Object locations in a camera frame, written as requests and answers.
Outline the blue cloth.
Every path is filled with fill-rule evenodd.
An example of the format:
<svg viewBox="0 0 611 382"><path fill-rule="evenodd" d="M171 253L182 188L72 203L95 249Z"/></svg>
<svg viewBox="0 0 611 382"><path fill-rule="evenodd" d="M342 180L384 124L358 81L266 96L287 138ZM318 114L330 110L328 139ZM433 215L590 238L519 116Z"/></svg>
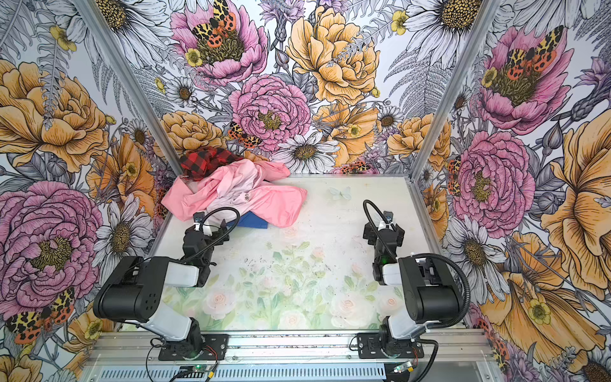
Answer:
<svg viewBox="0 0 611 382"><path fill-rule="evenodd" d="M240 216L237 226L249 229L267 229L268 222L258 217L253 212L247 212Z"/></svg>

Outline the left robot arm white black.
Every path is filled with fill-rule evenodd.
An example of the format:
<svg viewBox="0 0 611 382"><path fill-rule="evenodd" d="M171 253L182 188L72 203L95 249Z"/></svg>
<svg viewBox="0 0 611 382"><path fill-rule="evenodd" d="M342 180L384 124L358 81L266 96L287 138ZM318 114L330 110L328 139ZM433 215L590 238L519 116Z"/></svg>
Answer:
<svg viewBox="0 0 611 382"><path fill-rule="evenodd" d="M95 297L98 318L128 323L157 335L162 361L224 359L227 335L204 335L199 322L162 302L166 288L202 288L208 282L214 248L228 241L226 224L186 230L183 257L126 257L119 261Z"/></svg>

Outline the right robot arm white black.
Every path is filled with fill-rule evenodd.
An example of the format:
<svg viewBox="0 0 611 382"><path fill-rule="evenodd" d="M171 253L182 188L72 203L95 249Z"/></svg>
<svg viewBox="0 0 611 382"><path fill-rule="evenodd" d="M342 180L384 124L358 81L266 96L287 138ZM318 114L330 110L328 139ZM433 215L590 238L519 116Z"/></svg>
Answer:
<svg viewBox="0 0 611 382"><path fill-rule="evenodd" d="M396 256L404 230L396 224L379 229L364 226L363 238L374 248L372 274L381 286L396 287L404 306L387 314L377 334L359 334L357 344L361 359L423 357L420 337L435 327L454 326L470 304L468 286L458 287L451 269L460 267L444 256L423 253Z"/></svg>

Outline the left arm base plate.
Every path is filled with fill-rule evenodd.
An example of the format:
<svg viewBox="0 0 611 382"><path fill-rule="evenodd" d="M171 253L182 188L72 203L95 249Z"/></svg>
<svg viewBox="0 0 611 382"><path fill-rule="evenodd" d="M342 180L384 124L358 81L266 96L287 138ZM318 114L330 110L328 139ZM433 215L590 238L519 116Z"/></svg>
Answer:
<svg viewBox="0 0 611 382"><path fill-rule="evenodd" d="M228 349L227 334L202 334L199 342L168 342L159 352L159 361L223 361Z"/></svg>

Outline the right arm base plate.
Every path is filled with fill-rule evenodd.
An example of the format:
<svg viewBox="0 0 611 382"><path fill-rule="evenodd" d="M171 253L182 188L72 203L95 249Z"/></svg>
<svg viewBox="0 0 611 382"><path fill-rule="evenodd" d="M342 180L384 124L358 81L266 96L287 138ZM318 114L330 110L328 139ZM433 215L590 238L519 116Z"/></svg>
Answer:
<svg viewBox="0 0 611 382"><path fill-rule="evenodd" d="M360 359L416 359L423 358L420 342L397 340L389 334L359 333L356 336Z"/></svg>

